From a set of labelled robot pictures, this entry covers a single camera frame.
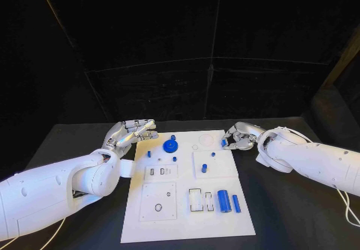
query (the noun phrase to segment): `black tabletop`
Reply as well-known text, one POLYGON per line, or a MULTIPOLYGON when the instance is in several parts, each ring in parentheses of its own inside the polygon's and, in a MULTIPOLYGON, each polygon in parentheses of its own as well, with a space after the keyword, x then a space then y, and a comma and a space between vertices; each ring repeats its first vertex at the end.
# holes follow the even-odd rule
MULTIPOLYGON (((157 122, 159 132, 228 130, 239 120, 157 122)), ((318 138, 300 117, 242 119, 265 129, 277 126, 318 138)), ((58 124, 28 165, 28 169, 89 154, 101 147, 114 124, 58 124)), ((134 159, 136 145, 125 158, 134 159)), ((232 151, 255 236, 120 243, 130 179, 121 178, 112 194, 71 215, 46 249, 359 249, 360 229, 344 218, 346 207, 337 191, 303 177, 281 173, 256 161, 258 151, 232 151)), ((360 214, 360 198, 350 195, 360 214)), ((59 222, 20 237, 6 249, 39 249, 59 222)))

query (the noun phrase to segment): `white board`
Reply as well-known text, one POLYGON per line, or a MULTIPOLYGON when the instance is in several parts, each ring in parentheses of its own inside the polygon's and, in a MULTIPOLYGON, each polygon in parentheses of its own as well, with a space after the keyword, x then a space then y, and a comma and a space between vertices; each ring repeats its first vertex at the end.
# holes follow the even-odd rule
POLYGON ((160 133, 159 139, 143 141, 137 144, 137 168, 130 185, 121 243, 255 235, 232 152, 222 150, 220 146, 223 134, 223 130, 160 133), (179 149, 170 154, 163 150, 163 143, 173 134, 176 135, 179 149), (228 174, 220 177, 197 178, 196 171, 199 168, 195 167, 195 158, 196 161, 203 161, 212 152, 216 153, 216 158, 210 159, 216 161, 219 170, 222 170, 220 166, 226 163, 229 170, 225 172, 228 174), (166 166, 174 164, 177 165, 177 174, 172 176, 163 175, 160 178, 146 177, 148 169, 159 169, 161 168, 160 166, 166 168, 166 166), (148 195, 148 193, 144 193, 144 185, 157 185, 159 183, 163 183, 167 188, 153 186, 154 188, 151 189, 154 191, 150 193, 156 197, 159 196, 157 200, 166 198, 161 195, 164 195, 169 185, 176 183, 176 196, 170 196, 176 198, 176 219, 172 218, 173 216, 169 216, 170 214, 173 215, 174 209, 167 210, 169 213, 160 216, 161 211, 157 212, 154 210, 157 201, 150 201, 147 196, 144 197, 144 195, 148 195), (196 202, 202 202, 205 205, 203 211, 190 211, 190 189, 202 189, 202 200, 196 202), (228 190, 229 193, 232 206, 232 212, 229 213, 220 213, 219 190, 228 190), (235 212, 232 201, 232 195, 235 194, 239 199, 241 213, 235 212), (208 211, 209 203, 213 203, 213 211, 208 211), (143 204, 148 204, 146 206, 148 208, 146 214, 148 213, 153 216, 150 221, 141 220, 143 204))

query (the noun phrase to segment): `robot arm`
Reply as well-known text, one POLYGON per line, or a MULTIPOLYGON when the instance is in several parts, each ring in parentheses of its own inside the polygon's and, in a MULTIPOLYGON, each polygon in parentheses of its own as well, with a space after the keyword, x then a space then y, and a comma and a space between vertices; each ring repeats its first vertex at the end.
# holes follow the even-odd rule
POLYGON ((118 122, 102 149, 0 182, 0 241, 39 231, 111 194, 120 177, 133 176, 133 161, 121 157, 131 143, 157 138, 154 128, 154 120, 118 122))
POLYGON ((292 169, 314 181, 360 196, 360 153, 313 143, 297 131, 278 127, 265 131, 238 122, 222 138, 225 149, 248 150, 258 142, 256 161, 290 173, 292 169), (233 135, 235 143, 228 143, 233 135))

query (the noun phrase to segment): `blue object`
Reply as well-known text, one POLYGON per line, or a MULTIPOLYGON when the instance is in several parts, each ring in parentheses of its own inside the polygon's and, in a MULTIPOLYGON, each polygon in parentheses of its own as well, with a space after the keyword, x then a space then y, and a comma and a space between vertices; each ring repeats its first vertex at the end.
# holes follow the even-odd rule
POLYGON ((219 198, 222 213, 231 212, 231 200, 229 200, 229 195, 228 195, 226 190, 218 191, 218 198, 219 198))
POLYGON ((206 173, 206 170, 208 170, 208 165, 203 164, 202 172, 206 173))
POLYGON ((241 211, 238 196, 233 195, 233 196, 232 196, 232 199, 233 199, 235 211, 236 211, 238 213, 241 213, 242 211, 241 211))
POLYGON ((174 153, 177 151, 177 142, 176 140, 167 140, 163 144, 163 149, 167 153, 174 153))

